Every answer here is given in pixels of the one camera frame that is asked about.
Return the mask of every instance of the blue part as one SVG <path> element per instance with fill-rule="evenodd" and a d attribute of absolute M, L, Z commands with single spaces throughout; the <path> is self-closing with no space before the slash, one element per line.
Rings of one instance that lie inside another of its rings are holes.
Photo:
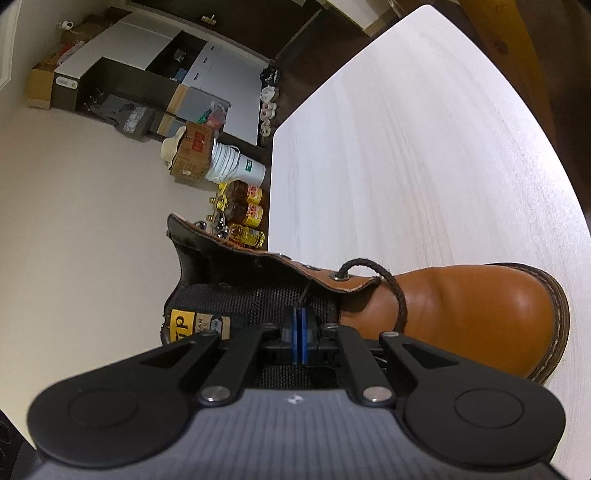
<path fill-rule="evenodd" d="M 306 309 L 300 309 L 301 312 L 301 363 L 308 364 L 308 321 L 306 318 Z"/>
<path fill-rule="evenodd" d="M 293 310 L 293 318 L 291 319 L 291 363 L 292 365 L 298 364 L 297 355 L 297 309 Z"/>

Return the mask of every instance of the drawer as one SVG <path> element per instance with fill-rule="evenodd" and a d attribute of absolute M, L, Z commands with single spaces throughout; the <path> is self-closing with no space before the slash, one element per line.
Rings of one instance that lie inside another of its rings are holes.
<path fill-rule="evenodd" d="M 218 45 L 207 42 L 203 47 L 203 50 L 197 56 L 197 60 L 193 63 L 189 69 L 189 73 L 183 80 L 183 85 L 193 88 L 201 88 L 203 79 L 207 76 L 209 70 L 212 68 L 213 63 L 221 47 Z"/>

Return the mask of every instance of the boot sole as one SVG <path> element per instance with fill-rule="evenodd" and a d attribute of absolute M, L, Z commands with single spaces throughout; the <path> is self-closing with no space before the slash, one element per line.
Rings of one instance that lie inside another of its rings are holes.
<path fill-rule="evenodd" d="M 566 349 L 566 343 L 569 339 L 570 313 L 569 302 L 566 299 L 564 290 L 556 279 L 549 273 L 539 268 L 530 267 L 520 263 L 494 263 L 491 265 L 500 265 L 501 267 L 514 268 L 528 273 L 538 280 L 548 290 L 552 307 L 554 309 L 554 335 L 548 351 L 544 358 L 530 373 L 528 378 L 536 383 L 543 384 L 550 374 L 556 369 Z"/>

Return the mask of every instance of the white cabinet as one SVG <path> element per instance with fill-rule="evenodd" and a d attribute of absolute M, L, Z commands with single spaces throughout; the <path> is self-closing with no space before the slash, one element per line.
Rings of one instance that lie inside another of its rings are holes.
<path fill-rule="evenodd" d="M 207 42 L 203 47 L 203 50 L 199 53 L 197 60 L 195 60 L 193 66 L 191 66 L 191 69 L 187 73 L 183 85 L 201 89 L 203 80 L 209 73 L 220 49 L 221 47 L 216 44 Z"/>
<path fill-rule="evenodd" d="M 258 140 L 261 72 L 262 67 L 219 47 L 199 86 L 204 92 L 230 102 L 224 131 L 253 145 Z"/>
<path fill-rule="evenodd" d="M 180 28 L 131 14 L 84 45 L 56 73 L 81 79 L 103 57 L 145 70 L 180 32 Z"/>

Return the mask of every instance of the white bucket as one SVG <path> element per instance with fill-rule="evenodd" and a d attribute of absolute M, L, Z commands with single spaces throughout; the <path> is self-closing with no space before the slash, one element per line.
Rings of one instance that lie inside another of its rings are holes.
<path fill-rule="evenodd" d="M 215 183 L 228 181 L 231 173 L 238 166 L 240 151 L 236 147 L 218 143 L 215 139 L 212 150 L 212 166 L 205 174 L 206 180 Z"/>
<path fill-rule="evenodd" d="M 265 173 L 267 169 L 262 163 L 253 160 L 246 155 L 240 154 L 238 166 L 229 177 L 229 181 L 241 180 L 247 185 L 254 185 L 260 187 L 262 181 L 265 180 Z"/>

